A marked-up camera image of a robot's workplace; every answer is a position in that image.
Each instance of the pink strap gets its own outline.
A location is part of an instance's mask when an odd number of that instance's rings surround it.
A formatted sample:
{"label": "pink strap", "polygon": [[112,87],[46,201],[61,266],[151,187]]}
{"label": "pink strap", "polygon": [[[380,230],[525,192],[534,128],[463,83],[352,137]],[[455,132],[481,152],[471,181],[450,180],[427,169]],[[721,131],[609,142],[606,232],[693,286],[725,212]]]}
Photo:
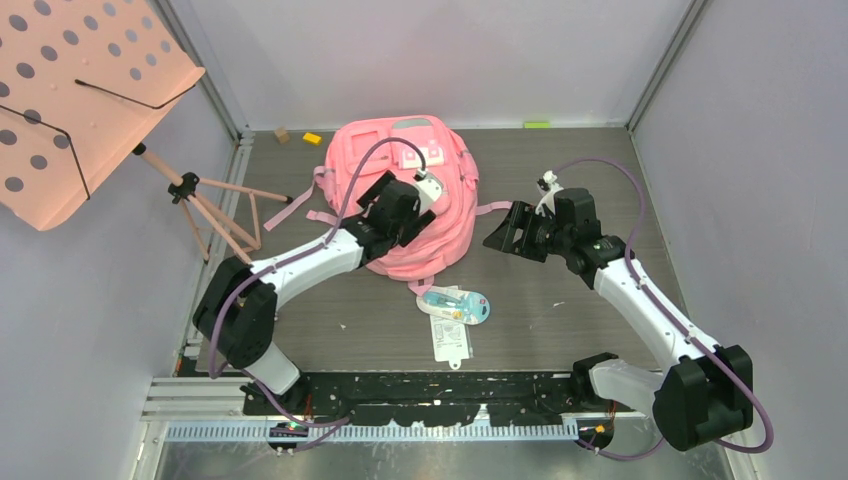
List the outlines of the pink strap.
{"label": "pink strap", "polygon": [[413,280],[407,283],[406,286],[409,287],[409,289],[412,290],[412,292],[415,293],[416,296],[420,297],[421,295],[427,293],[427,290],[430,290],[430,287],[433,286],[433,280],[434,278],[431,275],[425,278],[424,280]]}
{"label": "pink strap", "polygon": [[512,202],[492,202],[488,205],[480,205],[475,212],[478,216],[485,215],[494,210],[509,210],[512,207]]}
{"label": "pink strap", "polygon": [[338,217],[334,217],[329,213],[316,212],[315,210],[310,210],[306,212],[306,218],[310,220],[315,220],[316,222],[324,222],[328,225],[334,225]]}
{"label": "pink strap", "polygon": [[309,185],[309,189],[300,194],[299,197],[295,198],[294,201],[288,204],[288,206],[286,206],[286,208],[284,208],[280,213],[274,215],[271,220],[265,222],[265,230],[269,232],[273,230],[277,225],[280,224],[280,222],[288,218],[288,216],[291,215],[295,210],[297,210],[298,207],[303,205],[303,202],[309,200],[309,197],[312,196],[312,191],[315,189],[316,177],[323,174],[324,167],[315,167],[315,169],[312,170],[312,184]]}

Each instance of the yellow block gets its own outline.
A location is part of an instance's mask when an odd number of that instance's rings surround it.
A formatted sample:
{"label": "yellow block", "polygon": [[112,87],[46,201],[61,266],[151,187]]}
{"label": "yellow block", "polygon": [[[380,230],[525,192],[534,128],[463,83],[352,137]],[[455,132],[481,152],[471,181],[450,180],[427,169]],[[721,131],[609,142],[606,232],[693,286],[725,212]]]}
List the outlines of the yellow block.
{"label": "yellow block", "polygon": [[315,135],[314,133],[306,132],[303,135],[303,141],[306,143],[311,143],[312,145],[321,145],[321,140],[323,140],[323,138],[318,135]]}

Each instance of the gray wooden table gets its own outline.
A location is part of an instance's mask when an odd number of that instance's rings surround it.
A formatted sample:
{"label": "gray wooden table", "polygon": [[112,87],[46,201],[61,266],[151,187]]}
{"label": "gray wooden table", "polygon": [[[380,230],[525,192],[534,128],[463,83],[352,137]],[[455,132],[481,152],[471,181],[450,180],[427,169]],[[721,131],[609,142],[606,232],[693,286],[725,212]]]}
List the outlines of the gray wooden table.
{"label": "gray wooden table", "polygon": [[[620,128],[551,130],[461,130],[460,136],[480,170],[480,204],[496,200],[539,199],[535,182],[555,165],[578,157],[612,157],[642,178],[627,132]],[[273,134],[256,135],[244,185],[296,196],[310,184],[312,169],[323,163],[332,134],[322,133],[321,147],[300,135],[279,145]],[[611,167],[579,165],[560,176],[564,186],[588,188],[595,197],[604,232],[626,238],[638,215],[637,196],[627,179]],[[259,200],[262,221],[281,206]],[[266,258],[302,245],[327,230],[309,221],[309,209],[327,211],[317,192],[272,232],[252,254]],[[466,256],[436,277],[437,285],[459,284],[486,295],[492,314],[469,327],[474,358],[462,370],[570,370],[574,361],[603,351],[636,365],[656,364],[627,322],[550,257],[545,264],[484,248],[481,242],[505,212],[479,217]],[[236,221],[249,226],[249,202],[242,197]],[[666,250],[649,206],[635,245],[645,269],[673,301],[679,293]],[[306,371],[446,370],[433,358],[430,322],[401,282],[366,269],[332,278],[289,302],[280,312],[274,341]],[[205,367],[205,347],[201,353]]]}

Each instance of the green block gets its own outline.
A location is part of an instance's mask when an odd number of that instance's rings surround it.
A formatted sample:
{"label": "green block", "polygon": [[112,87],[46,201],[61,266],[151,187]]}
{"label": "green block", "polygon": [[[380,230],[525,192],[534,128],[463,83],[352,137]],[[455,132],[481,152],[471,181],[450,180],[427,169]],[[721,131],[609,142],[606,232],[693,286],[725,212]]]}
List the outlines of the green block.
{"label": "green block", "polygon": [[550,122],[524,122],[524,128],[551,128]]}

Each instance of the paper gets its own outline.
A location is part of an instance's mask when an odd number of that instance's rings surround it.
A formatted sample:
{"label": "paper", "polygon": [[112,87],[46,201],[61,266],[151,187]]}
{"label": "paper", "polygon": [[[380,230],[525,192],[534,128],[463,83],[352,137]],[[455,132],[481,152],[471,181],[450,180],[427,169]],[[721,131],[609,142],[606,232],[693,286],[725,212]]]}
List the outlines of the paper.
{"label": "paper", "polygon": [[430,315],[430,330],[433,334],[433,354],[437,362],[448,362],[451,369],[458,370],[463,360],[473,356],[467,325]]}

